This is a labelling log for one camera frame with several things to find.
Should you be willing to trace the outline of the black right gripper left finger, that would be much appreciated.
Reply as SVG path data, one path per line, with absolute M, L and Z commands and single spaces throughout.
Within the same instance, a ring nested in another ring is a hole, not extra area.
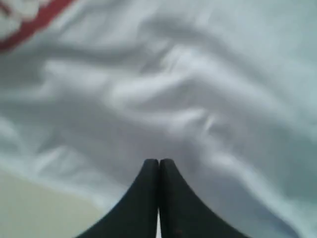
M 79 238 L 155 238 L 158 222 L 159 162 L 146 159 L 120 201 Z

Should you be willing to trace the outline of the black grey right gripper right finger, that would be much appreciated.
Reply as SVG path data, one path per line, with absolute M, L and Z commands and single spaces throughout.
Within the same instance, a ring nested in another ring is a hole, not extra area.
M 159 163 L 159 216 L 163 238 L 243 238 L 194 193 L 172 159 Z

